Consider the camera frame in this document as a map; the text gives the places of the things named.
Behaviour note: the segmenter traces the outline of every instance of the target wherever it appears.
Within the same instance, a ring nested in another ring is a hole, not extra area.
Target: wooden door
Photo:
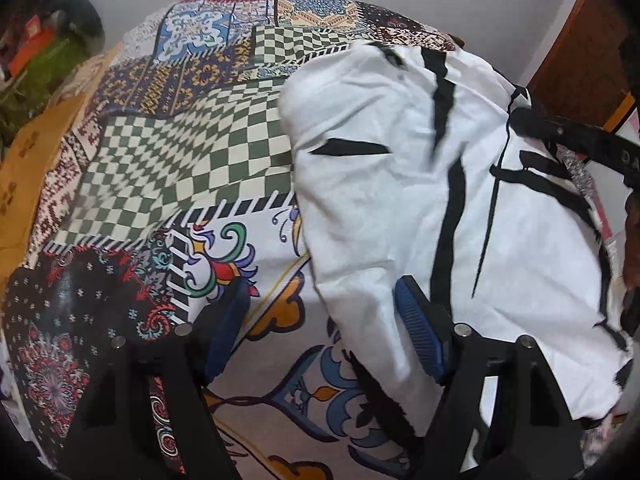
[[[576,0],[529,89],[553,115],[613,131],[634,101],[618,48],[626,24],[611,0]]]

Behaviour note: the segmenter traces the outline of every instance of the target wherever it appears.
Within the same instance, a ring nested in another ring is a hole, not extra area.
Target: brown object
[[[0,312],[6,280],[27,253],[44,178],[82,102],[84,94],[25,124],[0,168]]]
[[[604,126],[629,92],[618,53],[627,34],[611,0],[576,0],[531,93],[550,114]]]
[[[627,94],[618,109],[613,112],[613,115],[604,123],[602,129],[607,130],[609,133],[615,132],[619,126],[625,123],[635,108],[636,100],[631,94]]]
[[[454,41],[454,43],[459,46],[460,48],[464,48],[465,47],[465,40],[463,40],[462,38],[459,38],[457,36],[454,36],[453,34],[449,34],[449,37]]]

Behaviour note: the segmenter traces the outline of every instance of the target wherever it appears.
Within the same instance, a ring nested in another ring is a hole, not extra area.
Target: patchwork bedspread
[[[351,0],[184,0],[124,37],[47,175],[4,332],[20,400],[56,463],[116,335],[193,321],[235,276],[252,303],[207,403],[244,478],[403,478],[314,288],[277,109],[302,64],[377,41],[452,39]],[[162,383],[150,400],[181,468]]]

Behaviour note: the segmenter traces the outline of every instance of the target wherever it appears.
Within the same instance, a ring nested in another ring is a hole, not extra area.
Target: metal screw
[[[189,335],[191,333],[191,330],[193,330],[191,323],[182,323],[181,325],[178,325],[174,328],[175,335],[179,335],[180,337]]]
[[[536,345],[536,340],[533,339],[530,335],[521,335],[518,338],[518,341],[526,348],[533,348]]]
[[[466,323],[457,323],[453,327],[453,332],[455,332],[459,336],[468,337],[473,333],[473,330],[471,330],[471,327]]]
[[[124,339],[124,336],[117,335],[111,340],[111,348],[115,348],[115,349],[122,348],[124,346],[124,343],[126,342],[127,340]]]

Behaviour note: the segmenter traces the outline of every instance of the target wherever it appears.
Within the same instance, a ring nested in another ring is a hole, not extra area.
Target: green and white checkered fabric
[[[55,243],[85,235],[133,240],[199,201],[289,191],[290,144],[277,108],[283,84],[215,89],[168,120],[111,118]]]
[[[374,38],[366,31],[260,25],[255,27],[254,65],[296,62],[313,51],[358,39]]]

